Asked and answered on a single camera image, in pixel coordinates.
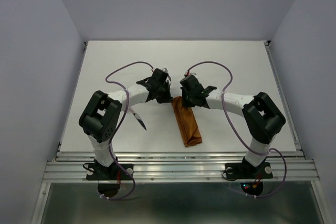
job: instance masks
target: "black mounting bracket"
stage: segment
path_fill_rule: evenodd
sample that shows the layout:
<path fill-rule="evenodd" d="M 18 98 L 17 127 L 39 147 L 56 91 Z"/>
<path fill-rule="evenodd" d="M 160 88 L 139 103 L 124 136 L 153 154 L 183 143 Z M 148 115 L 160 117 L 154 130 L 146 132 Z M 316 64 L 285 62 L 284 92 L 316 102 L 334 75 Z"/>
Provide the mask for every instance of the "black mounting bracket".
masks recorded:
<path fill-rule="evenodd" d="M 268 94 L 263 92 L 257 94 L 249 104 L 245 104 L 242 112 L 252 137 L 262 144 L 269 144 L 286 123 L 281 111 Z"/>
<path fill-rule="evenodd" d="M 227 180 L 237 179 L 255 179 L 261 175 L 262 179 L 273 178 L 272 169 L 270 163 L 262 162 L 258 167 L 253 167 L 247 161 L 243 160 L 241 163 L 227 163 L 225 164 L 225 176 Z"/>
<path fill-rule="evenodd" d="M 121 164 L 124 169 L 134 169 L 133 164 Z M 94 163 L 88 163 L 88 169 L 92 170 L 92 174 L 87 173 L 86 180 L 93 181 L 93 180 L 117 180 L 118 179 L 118 172 L 120 172 L 120 180 L 132 180 L 129 176 L 127 176 L 120 168 L 113 163 L 109 167 L 102 166 L 96 160 Z"/>
<path fill-rule="evenodd" d="M 79 125 L 84 133 L 92 135 L 98 143 L 107 141 L 116 133 L 122 104 L 111 99 L 106 93 L 96 91 L 85 107 L 79 119 Z"/>
<path fill-rule="evenodd" d="M 170 94 L 170 86 L 166 81 L 168 75 L 169 74 L 167 72 L 156 68 L 152 76 L 137 81 L 137 84 L 144 86 L 149 91 L 146 102 L 154 99 L 156 99 L 158 103 L 167 103 L 173 101 L 173 98 Z"/>
<path fill-rule="evenodd" d="M 205 107 L 209 109 L 206 98 L 209 94 L 217 89 L 214 86 L 203 88 L 202 84 L 194 75 L 184 77 L 180 84 L 182 85 L 182 106 L 192 108 L 195 106 Z"/>

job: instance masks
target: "brown cloth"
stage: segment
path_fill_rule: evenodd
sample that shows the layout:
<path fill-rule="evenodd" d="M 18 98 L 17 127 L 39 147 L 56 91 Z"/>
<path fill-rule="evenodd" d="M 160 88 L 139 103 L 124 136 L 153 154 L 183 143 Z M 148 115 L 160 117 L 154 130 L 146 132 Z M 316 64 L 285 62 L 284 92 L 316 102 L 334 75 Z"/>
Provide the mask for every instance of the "brown cloth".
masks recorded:
<path fill-rule="evenodd" d="M 200 144 L 202 137 L 198 130 L 193 110 L 182 106 L 182 97 L 175 97 L 172 105 L 184 146 L 189 147 Z"/>

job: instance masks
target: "black joint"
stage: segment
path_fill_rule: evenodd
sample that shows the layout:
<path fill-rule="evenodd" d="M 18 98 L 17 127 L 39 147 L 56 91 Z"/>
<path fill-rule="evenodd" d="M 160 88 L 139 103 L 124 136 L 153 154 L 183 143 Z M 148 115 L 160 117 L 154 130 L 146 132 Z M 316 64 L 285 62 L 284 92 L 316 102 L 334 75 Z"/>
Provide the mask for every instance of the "black joint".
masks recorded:
<path fill-rule="evenodd" d="M 116 132 L 121 107 L 119 101 L 102 91 L 96 91 L 80 116 L 79 125 L 85 134 L 92 135 L 98 143 L 107 141 Z"/>
<path fill-rule="evenodd" d="M 269 144 L 286 123 L 284 115 L 263 92 L 245 104 L 242 111 L 252 137 L 263 144 Z"/>
<path fill-rule="evenodd" d="M 144 86 L 149 91 L 146 102 L 154 99 L 156 99 L 158 103 L 172 102 L 173 98 L 170 94 L 170 85 L 166 81 L 167 77 L 167 72 L 156 68 L 152 76 L 137 81 L 137 84 Z"/>
<path fill-rule="evenodd" d="M 205 107 L 209 109 L 209 106 L 206 102 L 206 98 L 209 94 L 217 89 L 214 86 L 208 86 L 207 88 L 203 88 L 202 84 L 198 81 L 198 79 L 193 76 L 187 76 L 180 81 L 182 85 L 182 106 L 185 108 L 190 107 Z"/>

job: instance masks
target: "wire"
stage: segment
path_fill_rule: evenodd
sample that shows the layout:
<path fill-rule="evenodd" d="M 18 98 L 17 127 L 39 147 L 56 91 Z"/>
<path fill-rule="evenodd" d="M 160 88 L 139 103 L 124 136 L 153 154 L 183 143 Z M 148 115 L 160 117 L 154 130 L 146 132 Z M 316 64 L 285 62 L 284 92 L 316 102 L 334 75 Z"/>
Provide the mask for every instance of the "wire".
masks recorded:
<path fill-rule="evenodd" d="M 84 163 L 83 164 L 83 168 L 89 172 L 95 173 L 95 171 L 93 169 L 90 169 L 89 167 L 86 167 L 85 165 L 89 165 L 90 163 Z"/>
<path fill-rule="evenodd" d="M 106 81 L 107 83 L 110 83 L 110 84 L 116 84 L 116 85 L 122 87 L 122 88 L 124 89 L 124 91 L 126 92 L 126 105 L 125 105 L 125 109 L 124 109 L 124 114 L 122 115 L 122 117 L 121 117 L 121 119 L 120 119 L 120 122 L 119 122 L 117 128 L 115 129 L 115 133 L 118 131 L 118 129 L 120 128 L 122 122 L 124 121 L 124 119 L 125 119 L 125 117 L 126 117 L 126 112 L 128 111 L 129 104 L 130 104 L 130 94 L 129 94 L 128 90 L 126 89 L 126 87 L 125 87 L 123 84 L 121 84 L 121 83 L 119 83 L 119 82 L 116 82 L 116 81 L 109 81 L 108 79 L 109 79 L 109 77 L 111 77 L 111 76 L 112 76 L 113 74 L 115 74 L 116 72 L 119 72 L 120 70 L 122 70 L 122 69 L 124 69 L 124 68 L 127 68 L 127 67 L 129 67 L 129 66 L 131 66 L 131 65 L 138 64 L 138 63 L 146 64 L 146 65 L 150 66 L 150 67 L 153 69 L 153 66 L 152 66 L 151 64 L 147 63 L 147 62 L 144 62 L 144 61 L 136 61 L 136 62 L 130 63 L 130 64 L 126 65 L 126 66 L 123 66 L 123 67 L 121 67 L 121 68 L 119 68 L 119 69 L 113 71 L 112 73 L 110 73 L 109 75 L 107 75 L 106 78 L 105 78 L 105 81 Z M 112 159 L 113 159 L 113 162 L 118 166 L 118 168 L 121 169 L 121 170 L 122 170 L 128 177 L 130 177 L 130 179 L 131 179 L 132 182 L 133 182 L 133 187 L 132 187 L 132 189 L 131 189 L 126 195 L 121 196 L 121 197 L 119 197 L 119 198 L 109 198 L 109 197 L 105 197 L 105 195 L 102 195 L 102 194 L 100 194 L 100 197 L 101 197 L 101 198 L 104 198 L 104 199 L 106 199 L 106 200 L 120 200 L 120 199 L 124 199 L 124 198 L 126 198 L 127 196 L 129 196 L 129 195 L 135 190 L 135 180 L 134 180 L 133 176 L 132 176 L 132 175 L 131 175 L 131 174 L 130 174 L 124 167 L 122 167 L 122 166 L 119 164 L 118 160 L 114 157 L 115 154 L 114 154 L 113 147 L 112 147 L 112 139 L 113 139 L 113 136 L 109 139 L 109 144 L 108 144 L 108 145 L 109 145 L 109 153 L 110 153 L 110 155 L 111 155 L 111 157 L 112 157 Z"/>
<path fill-rule="evenodd" d="M 106 81 L 107 83 L 112 83 L 112 82 L 110 82 L 108 79 L 109 79 L 113 74 L 115 74 L 116 72 L 119 72 L 120 70 L 123 70 L 123 69 L 125 69 L 125 68 L 127 68 L 127 67 L 129 67 L 129 66 L 131 66 L 131 65 L 139 64 L 139 63 L 146 64 L 146 65 L 150 66 L 152 69 L 154 68 L 151 64 L 149 64 L 148 62 L 145 62 L 145 61 L 136 61 L 136 62 L 132 62 L 132 63 L 130 63 L 130 64 L 127 64 L 126 66 L 123 66 L 123 67 L 121 67 L 121 68 L 118 68 L 117 70 L 115 70 L 115 71 L 113 71 L 112 73 L 110 73 L 109 75 L 107 75 L 106 78 L 105 78 L 105 81 Z"/>
<path fill-rule="evenodd" d="M 230 124 L 230 126 L 231 126 L 231 128 L 232 128 L 232 130 L 234 131 L 234 133 L 236 134 L 236 136 L 238 137 L 238 139 L 240 140 L 240 142 L 241 142 L 241 143 L 242 143 L 242 144 L 243 144 L 243 145 L 244 145 L 250 152 L 252 152 L 252 153 L 254 153 L 254 154 L 256 154 L 256 155 L 260 155 L 260 156 L 265 156 L 265 155 L 266 155 L 266 156 L 267 156 L 271 151 L 276 151 L 276 152 L 279 154 L 279 156 L 282 158 L 283 165 L 284 165 L 284 167 L 285 167 L 285 172 L 284 172 L 284 177 L 283 177 L 283 179 L 282 179 L 282 181 L 281 181 L 280 186 L 279 186 L 278 188 L 276 188 L 274 191 L 272 191 L 272 192 L 270 192 L 270 193 L 268 193 L 268 194 L 261 195 L 261 196 L 255 196 L 255 195 L 251 195 L 251 196 L 253 196 L 253 197 L 255 197 L 255 198 L 265 198 L 265 197 L 268 197 L 268 196 L 271 196 L 271 195 L 275 194 L 275 193 L 276 193 L 276 192 L 277 192 L 277 191 L 284 185 L 285 180 L 286 180 L 286 177 L 287 177 L 287 163 L 286 163 L 285 157 L 282 155 L 282 153 L 281 153 L 279 150 L 277 150 L 277 149 L 275 149 L 275 148 L 270 148 L 270 149 L 268 150 L 267 153 L 259 153 L 259 152 L 256 152 L 256 151 L 252 150 L 252 149 L 251 149 L 251 148 L 244 142 L 244 140 L 242 139 L 242 137 L 239 135 L 238 131 L 237 131 L 236 128 L 234 127 L 234 125 L 233 125 L 233 123 L 232 123 L 232 121 L 231 121 L 231 119 L 230 119 L 230 117 L 229 117 L 229 115 L 228 115 L 228 112 L 227 112 L 227 110 L 226 110 L 226 106 L 225 106 L 225 102 L 224 102 L 224 92 L 225 92 L 225 90 L 230 86 L 230 84 L 232 83 L 232 80 L 233 80 L 232 72 L 230 71 L 230 69 L 227 68 L 227 66 L 225 66 L 225 65 L 223 65 L 223 64 L 221 64 L 221 63 L 218 63 L 218 62 L 216 62 L 216 61 L 202 61 L 202 62 L 199 62 L 199 63 L 197 63 L 197 64 L 191 66 L 190 68 L 188 68 L 188 70 L 187 70 L 187 75 L 189 74 L 189 72 L 190 72 L 191 69 L 193 69 L 194 67 L 196 67 L 196 66 L 198 66 L 198 65 L 205 64 L 205 63 L 212 63 L 212 64 L 215 64 L 215 65 L 219 65 L 219 66 L 225 68 L 225 69 L 228 71 L 228 73 L 230 74 L 230 80 L 229 80 L 229 82 L 228 82 L 228 83 L 223 87 L 223 89 L 222 89 L 222 106 L 223 106 L 224 114 L 225 114 L 225 116 L 226 116 L 226 118 L 227 118 L 227 120 L 228 120 L 228 122 L 229 122 L 229 124 Z"/>

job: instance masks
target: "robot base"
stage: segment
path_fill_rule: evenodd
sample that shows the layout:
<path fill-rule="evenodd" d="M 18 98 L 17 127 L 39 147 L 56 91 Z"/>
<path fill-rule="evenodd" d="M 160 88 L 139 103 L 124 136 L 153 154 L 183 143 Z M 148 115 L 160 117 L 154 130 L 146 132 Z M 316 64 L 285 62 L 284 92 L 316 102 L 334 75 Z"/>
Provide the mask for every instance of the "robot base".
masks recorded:
<path fill-rule="evenodd" d="M 258 167 L 252 167 L 246 163 L 227 163 L 225 164 L 225 171 L 223 177 L 227 180 L 237 179 L 256 179 L 261 175 L 262 179 L 273 178 L 272 169 L 269 163 L 263 162 Z"/>
<path fill-rule="evenodd" d="M 124 169 L 132 169 L 134 168 L 133 164 L 121 164 Z M 89 163 L 88 168 L 93 170 L 94 173 L 90 172 L 86 175 L 86 180 L 117 180 L 118 179 L 118 171 L 120 169 L 116 166 L 115 163 L 110 165 L 109 167 L 102 166 L 96 160 L 94 163 Z M 123 171 L 120 171 L 120 180 L 131 180 L 129 176 L 127 176 Z"/>

